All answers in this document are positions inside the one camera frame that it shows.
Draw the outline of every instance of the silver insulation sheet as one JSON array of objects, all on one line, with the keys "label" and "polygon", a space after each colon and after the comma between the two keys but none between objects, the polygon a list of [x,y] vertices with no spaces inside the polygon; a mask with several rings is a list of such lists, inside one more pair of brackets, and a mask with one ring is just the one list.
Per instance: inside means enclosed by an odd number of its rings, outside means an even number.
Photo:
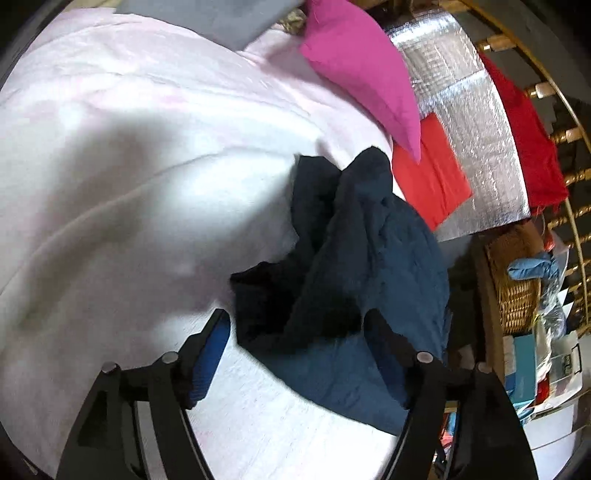
[{"label": "silver insulation sheet", "polygon": [[530,215],[509,121],[472,42],[449,13],[435,10],[386,29],[407,64],[421,118],[435,112],[472,187],[436,230],[450,240]]}]

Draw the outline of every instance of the orange-red fabric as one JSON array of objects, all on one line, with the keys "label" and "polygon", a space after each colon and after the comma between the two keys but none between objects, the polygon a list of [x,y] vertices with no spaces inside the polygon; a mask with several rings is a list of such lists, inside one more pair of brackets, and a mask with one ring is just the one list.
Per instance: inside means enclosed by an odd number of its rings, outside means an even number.
[{"label": "orange-red fabric", "polygon": [[421,121],[421,162],[394,146],[392,174],[402,193],[429,228],[435,230],[472,196],[472,189],[447,141],[437,115]]}]

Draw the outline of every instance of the gray pillow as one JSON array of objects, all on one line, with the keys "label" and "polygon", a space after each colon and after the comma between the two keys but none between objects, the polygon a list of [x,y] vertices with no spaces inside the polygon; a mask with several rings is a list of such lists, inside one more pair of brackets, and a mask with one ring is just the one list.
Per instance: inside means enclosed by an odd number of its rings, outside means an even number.
[{"label": "gray pillow", "polygon": [[188,28],[242,50],[301,0],[123,0],[119,14],[137,14]]}]

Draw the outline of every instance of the pink pillow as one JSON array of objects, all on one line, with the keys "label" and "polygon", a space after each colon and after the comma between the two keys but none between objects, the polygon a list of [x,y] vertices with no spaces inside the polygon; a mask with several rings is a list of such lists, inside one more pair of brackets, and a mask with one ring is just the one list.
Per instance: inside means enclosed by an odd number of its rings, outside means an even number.
[{"label": "pink pillow", "polygon": [[347,0],[309,0],[308,9],[302,55],[369,110],[418,162],[420,117],[398,49],[373,18]]}]

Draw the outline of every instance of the dark blue cloth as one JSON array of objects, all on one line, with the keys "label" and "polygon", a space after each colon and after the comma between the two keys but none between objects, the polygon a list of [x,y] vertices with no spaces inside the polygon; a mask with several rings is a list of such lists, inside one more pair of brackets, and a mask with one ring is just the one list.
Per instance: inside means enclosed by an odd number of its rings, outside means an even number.
[{"label": "dark blue cloth", "polygon": [[449,284],[437,241],[392,194],[389,160],[373,147],[342,172],[301,157],[291,214],[294,250],[230,279],[238,344],[303,397],[398,435],[407,415],[402,369],[388,376],[391,395],[362,318],[379,309],[417,351],[442,358]]}]

